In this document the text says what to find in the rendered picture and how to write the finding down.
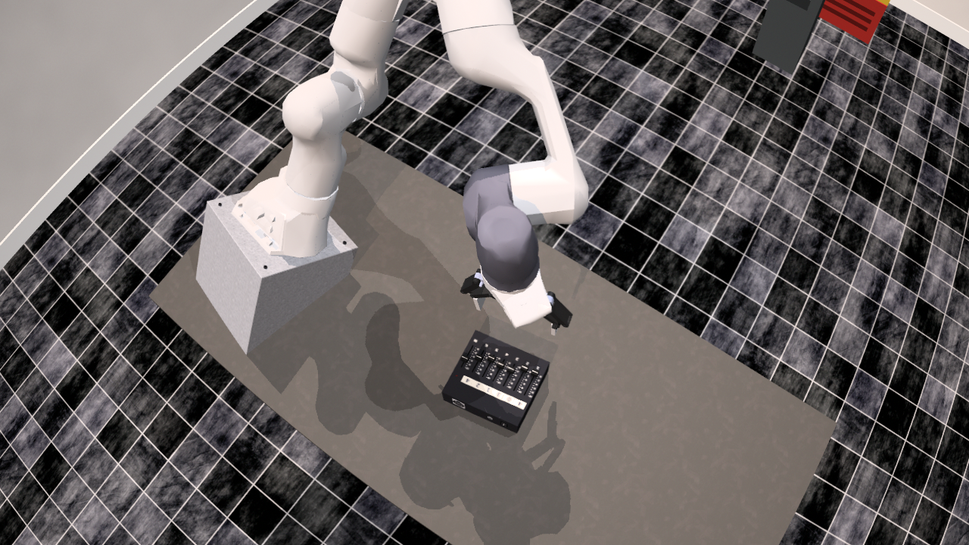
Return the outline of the black lighting desk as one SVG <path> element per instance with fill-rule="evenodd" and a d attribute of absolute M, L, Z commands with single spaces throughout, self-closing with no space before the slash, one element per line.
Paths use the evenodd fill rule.
<path fill-rule="evenodd" d="M 443 399 L 518 432 L 550 362 L 477 330 L 460 358 L 442 391 Z"/>

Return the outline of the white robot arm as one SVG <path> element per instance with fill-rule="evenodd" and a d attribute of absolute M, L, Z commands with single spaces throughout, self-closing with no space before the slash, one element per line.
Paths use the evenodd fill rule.
<path fill-rule="evenodd" d="M 342 136 L 388 95 L 385 56 L 408 2 L 343 0 L 329 36 L 337 52 L 330 72 L 284 100 L 282 120 L 297 137 L 288 166 L 279 179 L 257 184 L 231 212 L 269 255 L 313 257 L 328 246 L 329 215 L 347 160 Z M 471 82 L 532 104 L 546 145 L 546 160 L 475 170 L 463 193 L 482 281 L 517 329 L 553 312 L 532 226 L 573 224 L 588 207 L 588 184 L 546 64 L 524 46 L 511 1 L 432 2 L 450 65 Z"/>

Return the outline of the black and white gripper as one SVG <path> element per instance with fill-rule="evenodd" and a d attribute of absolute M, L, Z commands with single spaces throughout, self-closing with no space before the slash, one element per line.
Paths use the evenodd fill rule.
<path fill-rule="evenodd" d="M 494 299 L 494 295 L 489 292 L 482 281 L 481 269 L 477 269 L 475 271 L 475 275 L 466 277 L 465 282 L 463 283 L 463 288 L 461 288 L 460 292 L 463 294 L 470 293 L 470 297 L 473 297 L 475 308 L 480 311 L 482 309 L 482 304 L 484 304 L 487 297 L 492 297 L 492 299 Z M 563 325 L 565 328 L 569 327 L 572 313 L 570 313 L 568 308 L 563 306 L 561 301 L 556 299 L 553 292 L 548 292 L 547 294 L 548 300 L 550 301 L 550 306 L 553 308 L 553 312 L 544 316 L 544 318 L 551 323 L 551 335 L 555 335 L 560 325 Z"/>

